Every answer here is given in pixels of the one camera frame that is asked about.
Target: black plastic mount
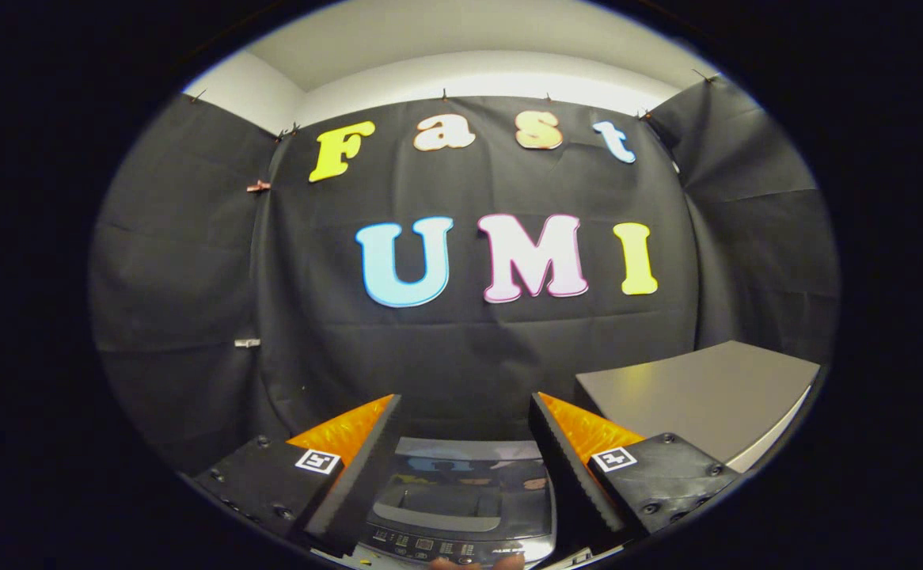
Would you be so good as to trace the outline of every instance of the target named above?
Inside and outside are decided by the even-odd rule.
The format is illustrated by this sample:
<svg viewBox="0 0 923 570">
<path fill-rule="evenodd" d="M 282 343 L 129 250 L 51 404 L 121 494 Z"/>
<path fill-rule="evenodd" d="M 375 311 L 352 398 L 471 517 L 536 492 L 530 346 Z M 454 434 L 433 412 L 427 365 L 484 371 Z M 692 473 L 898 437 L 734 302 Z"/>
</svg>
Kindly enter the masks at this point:
<svg viewBox="0 0 923 570">
<path fill-rule="evenodd" d="M 356 458 L 307 522 L 305 532 L 317 549 L 332 556 L 350 555 L 367 529 L 367 515 L 390 476 L 399 443 L 400 403 L 400 394 L 392 397 Z"/>
<path fill-rule="evenodd" d="M 588 469 L 620 509 L 649 534 L 677 522 L 739 477 L 675 433 L 592 455 Z"/>
<path fill-rule="evenodd" d="M 602 552 L 647 535 L 634 517 L 625 519 L 606 497 L 537 393 L 531 396 L 528 427 L 556 490 L 558 551 L 564 545 L 590 545 L 592 552 Z"/>
<path fill-rule="evenodd" d="M 295 541 L 343 468 L 338 455 L 258 436 L 194 481 L 249 522 Z"/>
</svg>

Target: finger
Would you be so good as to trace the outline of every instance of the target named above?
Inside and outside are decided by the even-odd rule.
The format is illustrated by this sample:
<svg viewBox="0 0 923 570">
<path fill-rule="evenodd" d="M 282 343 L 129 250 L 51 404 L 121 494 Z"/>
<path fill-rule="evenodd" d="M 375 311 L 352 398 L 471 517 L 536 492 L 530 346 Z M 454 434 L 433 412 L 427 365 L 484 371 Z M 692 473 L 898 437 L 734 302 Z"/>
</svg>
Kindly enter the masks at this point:
<svg viewBox="0 0 923 570">
<path fill-rule="evenodd" d="M 461 566 L 458 566 L 458 564 L 455 564 L 454 562 L 451 562 L 451 560 L 447 560 L 446 558 L 439 558 L 436 560 L 432 560 L 430 562 L 430 565 L 427 566 L 429 570 L 458 570 L 458 568 L 460 567 Z"/>
<path fill-rule="evenodd" d="M 518 553 L 515 555 L 507 556 L 501 558 L 493 565 L 492 570 L 523 570 L 524 568 L 524 554 Z"/>
<path fill-rule="evenodd" d="M 482 570 L 483 567 L 480 566 L 479 563 L 465 564 L 465 566 L 458 566 L 458 564 L 451 562 L 451 560 L 447 560 L 446 558 L 439 558 L 436 560 L 432 560 L 430 564 L 427 566 L 427 569 L 428 570 Z"/>
</svg>

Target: letter u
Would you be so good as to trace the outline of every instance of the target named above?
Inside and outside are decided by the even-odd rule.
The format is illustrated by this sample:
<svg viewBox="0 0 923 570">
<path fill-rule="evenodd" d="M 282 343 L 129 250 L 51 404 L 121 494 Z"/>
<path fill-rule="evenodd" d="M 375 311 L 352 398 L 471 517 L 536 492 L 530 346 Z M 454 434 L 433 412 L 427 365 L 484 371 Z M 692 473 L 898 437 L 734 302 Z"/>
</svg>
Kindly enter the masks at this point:
<svg viewBox="0 0 923 570">
<path fill-rule="evenodd" d="M 414 283 L 397 278 L 395 238 L 401 235 L 396 223 L 374 224 L 356 232 L 363 247 L 363 285 L 370 298 L 395 308 L 421 306 L 432 302 L 447 286 L 447 231 L 454 220 L 447 217 L 420 218 L 412 225 L 423 238 L 426 274 Z"/>
</svg>

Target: orange soft pad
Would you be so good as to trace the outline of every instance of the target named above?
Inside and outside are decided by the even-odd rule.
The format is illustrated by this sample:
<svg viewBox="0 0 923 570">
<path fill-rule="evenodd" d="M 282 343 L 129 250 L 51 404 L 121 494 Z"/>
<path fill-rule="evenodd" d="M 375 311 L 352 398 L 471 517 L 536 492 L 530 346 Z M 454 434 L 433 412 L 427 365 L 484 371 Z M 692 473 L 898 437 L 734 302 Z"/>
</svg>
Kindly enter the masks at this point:
<svg viewBox="0 0 923 570">
<path fill-rule="evenodd" d="M 592 454 L 644 441 L 644 437 L 545 393 L 538 393 L 585 466 Z"/>
<path fill-rule="evenodd" d="M 370 435 L 370 430 L 381 418 L 381 414 L 388 407 L 393 394 L 382 397 L 381 400 L 371 401 L 370 404 L 360 405 L 355 410 L 350 410 L 332 418 L 323 424 L 306 430 L 302 434 L 288 440 L 287 443 L 306 447 L 307 450 L 324 451 L 326 454 L 341 455 L 342 462 L 349 466 L 356 457 L 359 448 Z"/>
</svg>

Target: yellow letter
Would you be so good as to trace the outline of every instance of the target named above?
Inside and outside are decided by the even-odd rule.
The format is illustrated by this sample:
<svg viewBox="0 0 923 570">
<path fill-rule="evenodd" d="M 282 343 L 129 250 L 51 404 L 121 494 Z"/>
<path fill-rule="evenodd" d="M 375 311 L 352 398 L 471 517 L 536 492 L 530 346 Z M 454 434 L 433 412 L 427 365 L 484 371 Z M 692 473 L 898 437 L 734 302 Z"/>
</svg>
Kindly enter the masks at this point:
<svg viewBox="0 0 923 570">
<path fill-rule="evenodd" d="M 310 181 L 324 180 L 324 178 L 337 177 L 349 170 L 349 165 L 342 162 L 345 158 L 353 158 L 359 152 L 360 135 L 368 137 L 374 134 L 376 127 L 372 120 L 356 123 L 327 133 L 321 133 L 317 141 L 321 144 L 321 151 L 317 153 L 317 168 L 310 173 Z"/>
<path fill-rule="evenodd" d="M 649 295 L 658 290 L 658 281 L 651 274 L 648 263 L 646 238 L 651 234 L 648 226 L 623 223 L 613 226 L 613 233 L 624 243 L 624 263 L 627 264 L 627 279 L 621 289 L 624 295 Z"/>
<path fill-rule="evenodd" d="M 525 148 L 557 148 L 564 135 L 553 129 L 560 121 L 551 112 L 524 111 L 515 117 L 515 138 Z"/>
<path fill-rule="evenodd" d="M 437 115 L 421 120 L 422 132 L 412 142 L 419 150 L 440 150 L 446 146 L 462 148 L 472 144 L 476 135 L 469 132 L 469 122 L 461 115 Z"/>
</svg>

